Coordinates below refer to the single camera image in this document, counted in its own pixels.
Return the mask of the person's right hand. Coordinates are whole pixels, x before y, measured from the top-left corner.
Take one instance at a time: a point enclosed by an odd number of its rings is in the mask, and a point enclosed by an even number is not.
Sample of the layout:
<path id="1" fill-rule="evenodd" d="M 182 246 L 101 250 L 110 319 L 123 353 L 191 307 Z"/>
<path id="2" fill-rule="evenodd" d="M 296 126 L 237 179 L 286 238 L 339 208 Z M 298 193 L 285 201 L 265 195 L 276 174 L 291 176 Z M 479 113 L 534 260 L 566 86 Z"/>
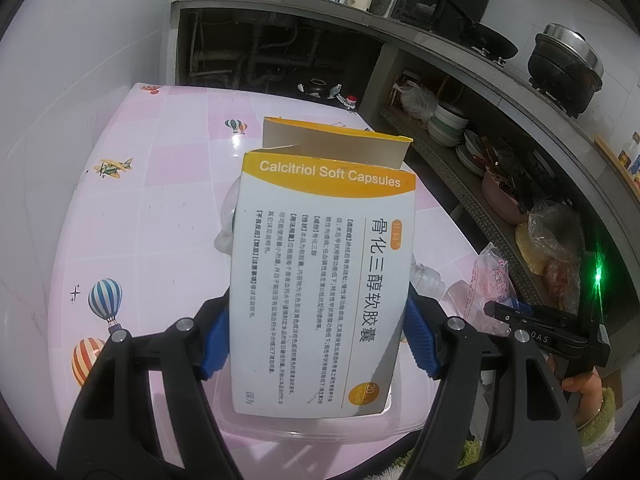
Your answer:
<path id="1" fill-rule="evenodd" d="M 579 394 L 579 403 L 574 413 L 577 428 L 586 426 L 599 415 L 603 405 L 603 388 L 601 377 L 595 367 L 588 373 L 563 378 L 561 387 L 570 394 Z"/>

